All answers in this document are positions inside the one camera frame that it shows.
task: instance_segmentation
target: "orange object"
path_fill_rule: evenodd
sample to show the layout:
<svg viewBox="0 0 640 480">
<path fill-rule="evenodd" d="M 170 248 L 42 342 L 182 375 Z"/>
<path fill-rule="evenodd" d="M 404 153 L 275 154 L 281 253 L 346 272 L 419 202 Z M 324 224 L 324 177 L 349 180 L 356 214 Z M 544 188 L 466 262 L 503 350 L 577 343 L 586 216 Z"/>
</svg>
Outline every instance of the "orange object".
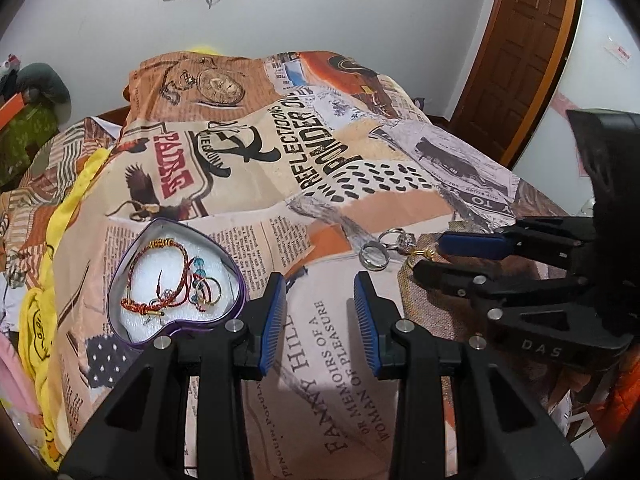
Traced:
<svg viewBox="0 0 640 480">
<path fill-rule="evenodd" d="M 0 130 L 24 108 L 22 94 L 18 92 L 0 108 Z"/>
<path fill-rule="evenodd" d="M 588 407 L 591 420 L 603 443 L 608 446 L 640 397 L 640 346 L 627 352 L 622 360 L 615 386 L 602 404 Z"/>
</svg>

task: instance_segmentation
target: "pink fabric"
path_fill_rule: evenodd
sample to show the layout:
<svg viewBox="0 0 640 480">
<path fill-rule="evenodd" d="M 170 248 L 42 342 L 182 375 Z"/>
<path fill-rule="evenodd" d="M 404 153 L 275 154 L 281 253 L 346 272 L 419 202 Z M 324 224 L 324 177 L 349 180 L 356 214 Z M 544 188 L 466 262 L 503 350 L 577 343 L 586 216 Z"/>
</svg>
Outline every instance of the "pink fabric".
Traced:
<svg viewBox="0 0 640 480">
<path fill-rule="evenodd" d="M 0 333 L 0 384 L 5 399 L 18 410 L 40 414 L 33 382 L 22 369 L 20 357 L 11 342 Z"/>
</svg>

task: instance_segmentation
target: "door frame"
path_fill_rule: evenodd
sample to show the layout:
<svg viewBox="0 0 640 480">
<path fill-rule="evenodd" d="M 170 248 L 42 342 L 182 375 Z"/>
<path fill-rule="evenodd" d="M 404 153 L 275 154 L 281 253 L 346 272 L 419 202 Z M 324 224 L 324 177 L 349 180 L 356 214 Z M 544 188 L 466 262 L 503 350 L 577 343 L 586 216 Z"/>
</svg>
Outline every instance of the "door frame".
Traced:
<svg viewBox="0 0 640 480">
<path fill-rule="evenodd" d="M 469 92 L 471 92 L 472 86 L 475 82 L 478 71 L 482 65 L 484 55 L 486 54 L 491 35 L 495 28 L 495 23 L 498 19 L 498 13 L 500 12 L 500 6 L 502 0 L 494 0 L 494 5 L 489 15 L 484 36 L 478 48 L 478 54 L 471 67 L 471 72 L 466 80 L 465 87 L 460 95 L 456 109 L 453 112 L 453 116 L 450 121 L 451 131 L 456 131 L 456 125 L 462 115 L 462 111 L 465 108 L 465 102 L 468 98 Z M 577 28 L 578 18 L 580 16 L 580 8 L 582 7 L 582 0 L 566 0 L 564 5 L 564 13 L 562 14 L 562 22 L 560 25 L 560 31 L 558 32 L 558 40 L 554 46 L 553 52 L 549 59 L 549 63 L 546 67 L 545 73 L 540 82 L 540 86 L 533 97 L 527 113 L 520 123 L 520 127 L 516 131 L 513 139 L 511 139 L 510 145 L 500 158 L 500 164 L 507 168 L 512 168 L 516 163 L 518 156 L 526 147 L 533 132 L 538 126 L 542 115 L 546 111 L 546 108 L 551 101 L 551 97 L 554 94 L 558 81 L 562 75 L 562 70 L 566 63 L 566 59 L 569 55 L 572 43 L 574 41 L 575 29 Z"/>
</svg>

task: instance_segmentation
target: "bracelet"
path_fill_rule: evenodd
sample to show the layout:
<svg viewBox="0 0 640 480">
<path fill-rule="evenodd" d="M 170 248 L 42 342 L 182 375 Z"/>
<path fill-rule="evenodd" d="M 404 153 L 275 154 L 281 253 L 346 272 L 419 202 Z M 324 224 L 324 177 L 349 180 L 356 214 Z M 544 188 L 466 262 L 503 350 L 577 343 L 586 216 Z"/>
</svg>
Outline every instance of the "bracelet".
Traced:
<svg viewBox="0 0 640 480">
<path fill-rule="evenodd" d="M 138 263 L 140 257 L 145 254 L 147 251 L 152 249 L 164 249 L 166 247 L 175 247 L 182 253 L 182 257 L 184 258 L 184 269 L 182 270 L 182 276 L 180 277 L 180 282 L 178 283 L 178 287 L 175 290 L 167 289 L 162 294 L 160 294 L 160 276 L 158 276 L 158 285 L 156 286 L 156 294 L 158 295 L 157 300 L 150 301 L 147 303 L 138 303 L 137 301 L 133 301 L 131 299 L 131 282 L 133 278 L 133 271 Z M 133 260 L 129 266 L 129 273 L 127 274 L 127 297 L 120 300 L 120 305 L 129 310 L 131 312 L 136 312 L 144 316 L 149 312 L 158 312 L 165 307 L 178 306 L 181 303 L 174 303 L 174 300 L 180 295 L 182 290 L 185 288 L 187 282 L 187 276 L 189 271 L 189 255 L 187 254 L 186 249 L 175 242 L 171 238 L 158 238 L 157 240 L 151 240 L 136 256 L 134 256 Z"/>
</svg>

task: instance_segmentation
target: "ridged blue pad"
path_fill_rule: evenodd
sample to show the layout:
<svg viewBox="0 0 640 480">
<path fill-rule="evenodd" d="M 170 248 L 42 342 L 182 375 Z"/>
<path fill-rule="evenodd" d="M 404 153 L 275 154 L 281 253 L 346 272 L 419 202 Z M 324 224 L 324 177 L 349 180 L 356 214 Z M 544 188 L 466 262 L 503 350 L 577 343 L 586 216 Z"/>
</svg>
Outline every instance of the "ridged blue pad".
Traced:
<svg viewBox="0 0 640 480">
<path fill-rule="evenodd" d="M 438 250 L 452 256 L 503 260 L 513 254 L 513 245 L 500 235 L 444 233 L 438 240 Z"/>
<path fill-rule="evenodd" d="M 264 324 L 262 332 L 262 348 L 260 349 L 260 362 L 258 368 L 263 377 L 273 366 L 276 359 L 276 348 L 278 347 L 278 339 L 282 330 L 282 316 L 287 304 L 287 291 L 282 276 L 278 279 L 278 287 L 276 293 L 271 300 L 267 321 Z"/>
<path fill-rule="evenodd" d="M 373 323 L 371 310 L 369 309 L 369 302 L 367 301 L 359 276 L 356 276 L 353 281 L 353 299 L 356 304 L 358 324 L 360 325 L 360 335 L 362 336 L 362 345 L 364 346 L 364 354 L 367 358 L 367 364 L 369 365 L 369 368 L 371 368 L 373 375 L 377 377 L 380 373 L 380 368 L 382 368 L 378 347 L 378 331 Z"/>
</svg>

